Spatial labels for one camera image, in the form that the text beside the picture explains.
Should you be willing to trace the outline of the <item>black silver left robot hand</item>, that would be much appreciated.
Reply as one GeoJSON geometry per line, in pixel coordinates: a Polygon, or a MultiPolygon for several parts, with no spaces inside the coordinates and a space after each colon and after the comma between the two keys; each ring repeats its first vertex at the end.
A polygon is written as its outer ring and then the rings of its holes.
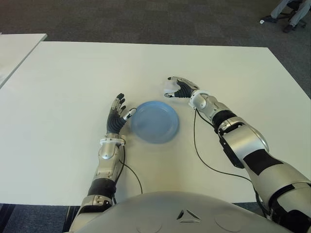
{"type": "Polygon", "coordinates": [[[122,116],[122,112],[126,108],[126,106],[123,104],[124,102],[124,94],[119,93],[114,99],[109,111],[108,119],[106,122],[107,133],[119,134],[128,119],[136,113],[137,109],[132,108],[122,116]]]}

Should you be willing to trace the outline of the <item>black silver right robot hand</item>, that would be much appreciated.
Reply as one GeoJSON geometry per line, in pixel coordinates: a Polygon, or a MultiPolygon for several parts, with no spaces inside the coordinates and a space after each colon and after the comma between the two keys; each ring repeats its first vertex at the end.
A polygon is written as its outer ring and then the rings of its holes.
{"type": "Polygon", "coordinates": [[[199,89],[195,83],[186,78],[172,76],[168,78],[168,81],[172,81],[179,88],[176,91],[165,91],[164,96],[167,98],[190,98],[191,94],[199,89]]]}

